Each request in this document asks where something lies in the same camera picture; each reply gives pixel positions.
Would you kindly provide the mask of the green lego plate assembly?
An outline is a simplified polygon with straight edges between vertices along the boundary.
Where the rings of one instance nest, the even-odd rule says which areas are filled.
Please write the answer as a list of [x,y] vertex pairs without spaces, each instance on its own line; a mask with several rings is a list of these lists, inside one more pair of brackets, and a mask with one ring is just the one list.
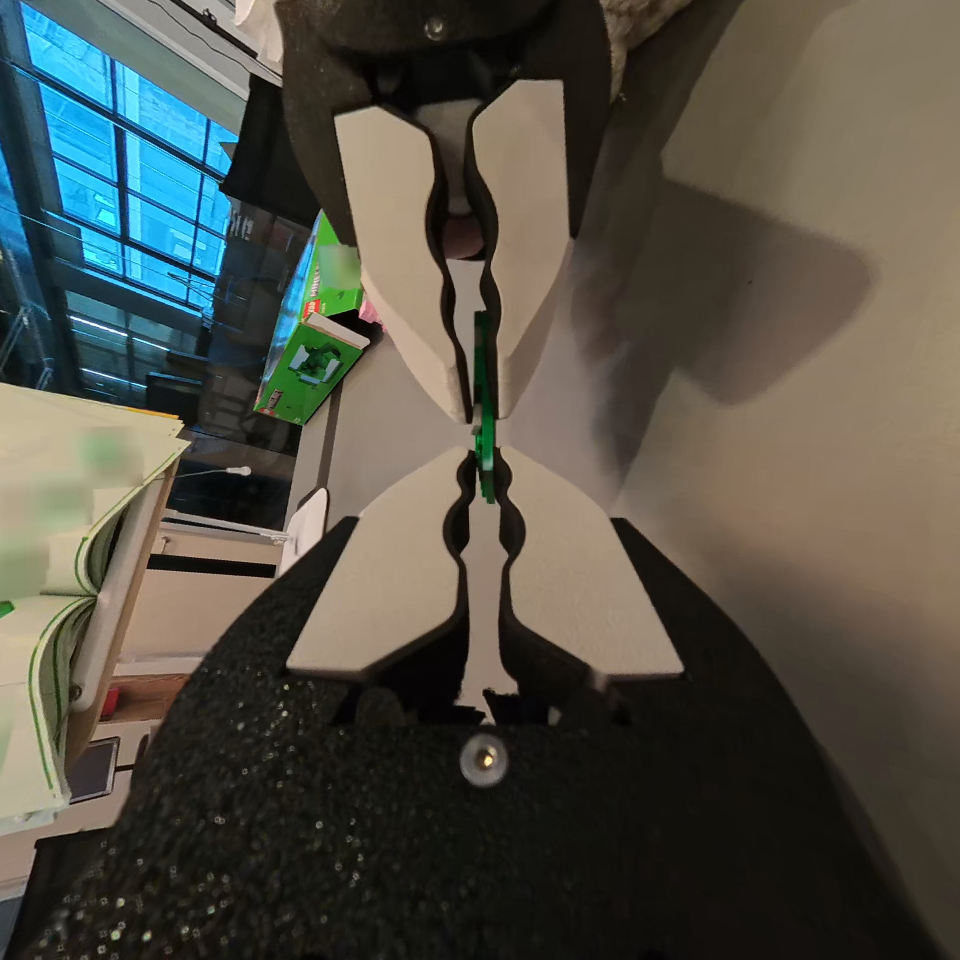
[[496,504],[496,351],[486,311],[474,313],[473,420],[475,472],[481,497]]

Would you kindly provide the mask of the person's right forearm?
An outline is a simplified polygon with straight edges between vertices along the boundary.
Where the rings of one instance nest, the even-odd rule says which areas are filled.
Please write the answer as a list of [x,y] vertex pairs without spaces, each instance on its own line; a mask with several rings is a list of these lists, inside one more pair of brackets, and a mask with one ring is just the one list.
[[628,54],[650,39],[690,1],[601,1],[610,62],[610,102],[619,96]]

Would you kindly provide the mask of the black panel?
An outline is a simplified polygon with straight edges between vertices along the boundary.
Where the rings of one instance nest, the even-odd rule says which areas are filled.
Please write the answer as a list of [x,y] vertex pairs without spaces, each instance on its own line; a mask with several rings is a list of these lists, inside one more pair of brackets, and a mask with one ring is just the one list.
[[219,192],[305,228],[320,211],[292,151],[282,89],[256,74],[248,79],[241,129]]

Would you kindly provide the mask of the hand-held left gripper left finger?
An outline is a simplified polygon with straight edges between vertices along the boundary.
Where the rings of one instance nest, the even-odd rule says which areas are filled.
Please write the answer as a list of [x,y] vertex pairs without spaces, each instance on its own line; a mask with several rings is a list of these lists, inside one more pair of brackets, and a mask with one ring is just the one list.
[[476,457],[451,448],[358,513],[300,631],[286,668],[393,691],[406,708],[444,714],[469,651],[461,558]]

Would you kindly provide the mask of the open instruction booklet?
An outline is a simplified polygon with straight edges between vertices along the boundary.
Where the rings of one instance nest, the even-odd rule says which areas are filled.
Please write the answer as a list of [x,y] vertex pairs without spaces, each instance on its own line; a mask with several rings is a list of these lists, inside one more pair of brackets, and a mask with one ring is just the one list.
[[96,711],[70,711],[69,668],[109,542],[121,513],[176,470],[188,441],[172,416],[5,383],[1,427],[6,835],[51,824],[68,806],[67,768],[96,723]]

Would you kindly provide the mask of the clear book stand white base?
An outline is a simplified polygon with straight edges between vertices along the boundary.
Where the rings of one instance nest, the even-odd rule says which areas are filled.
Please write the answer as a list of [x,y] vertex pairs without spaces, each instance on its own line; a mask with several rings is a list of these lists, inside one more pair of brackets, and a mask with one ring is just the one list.
[[162,474],[133,498],[117,521],[116,532],[109,542],[102,583],[93,596],[96,604],[91,609],[86,631],[77,641],[69,668],[69,706],[74,713],[94,712],[114,674],[185,674],[198,662],[158,662],[140,666],[117,663],[149,548],[164,516],[222,529],[252,530],[280,539],[281,559],[273,578],[285,562],[300,556],[306,547],[314,544],[325,527],[328,492],[322,488],[315,488],[309,497],[302,498],[286,527],[275,531],[165,511],[164,502],[171,486],[172,478]]

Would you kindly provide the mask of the small monitor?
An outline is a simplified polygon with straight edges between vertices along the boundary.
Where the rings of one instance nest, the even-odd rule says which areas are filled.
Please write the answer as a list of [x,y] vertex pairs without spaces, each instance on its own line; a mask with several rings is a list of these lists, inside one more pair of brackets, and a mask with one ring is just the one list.
[[73,762],[66,774],[69,806],[113,792],[121,743],[116,736],[96,739]]

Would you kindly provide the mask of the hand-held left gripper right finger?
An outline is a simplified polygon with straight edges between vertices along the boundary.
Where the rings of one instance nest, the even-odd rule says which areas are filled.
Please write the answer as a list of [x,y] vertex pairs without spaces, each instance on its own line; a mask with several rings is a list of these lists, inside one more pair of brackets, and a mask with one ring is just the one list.
[[681,676],[683,665],[620,537],[594,500],[518,450],[498,450],[499,659],[518,694]]

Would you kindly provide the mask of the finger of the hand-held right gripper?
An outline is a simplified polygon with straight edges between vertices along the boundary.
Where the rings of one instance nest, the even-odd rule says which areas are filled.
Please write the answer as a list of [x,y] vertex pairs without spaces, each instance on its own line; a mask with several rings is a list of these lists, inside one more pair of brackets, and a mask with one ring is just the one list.
[[448,191],[435,138],[378,105],[340,113],[333,127],[368,300],[427,396],[468,424],[469,377],[440,243]]
[[469,122],[466,172],[485,215],[481,290],[494,327],[499,420],[541,359],[572,252],[563,90],[558,79],[515,80]]

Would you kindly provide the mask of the wooden desk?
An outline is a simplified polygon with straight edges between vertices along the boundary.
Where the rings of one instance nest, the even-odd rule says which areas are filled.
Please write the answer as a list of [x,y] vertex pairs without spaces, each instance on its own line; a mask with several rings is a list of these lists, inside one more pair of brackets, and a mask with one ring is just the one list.
[[189,674],[120,675],[112,680],[117,691],[107,723],[163,721]]

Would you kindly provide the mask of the green lego box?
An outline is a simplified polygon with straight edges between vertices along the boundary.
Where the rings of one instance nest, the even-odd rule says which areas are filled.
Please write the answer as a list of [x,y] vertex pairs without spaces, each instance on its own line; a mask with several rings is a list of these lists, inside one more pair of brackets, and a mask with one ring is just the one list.
[[302,426],[372,339],[354,247],[317,214],[281,302],[254,411]]

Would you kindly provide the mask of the person's right hand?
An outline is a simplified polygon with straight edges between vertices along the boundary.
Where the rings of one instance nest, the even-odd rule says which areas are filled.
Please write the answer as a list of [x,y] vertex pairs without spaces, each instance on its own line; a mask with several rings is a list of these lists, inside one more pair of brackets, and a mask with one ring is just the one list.
[[470,212],[448,216],[441,233],[442,255],[446,260],[470,260],[484,251],[481,226]]

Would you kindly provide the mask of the large window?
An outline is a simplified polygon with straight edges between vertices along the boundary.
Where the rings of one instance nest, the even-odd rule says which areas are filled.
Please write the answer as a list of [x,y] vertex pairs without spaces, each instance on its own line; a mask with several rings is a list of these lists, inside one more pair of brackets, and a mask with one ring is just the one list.
[[142,407],[203,356],[230,202],[227,128],[112,55],[93,2],[2,2],[3,377]]

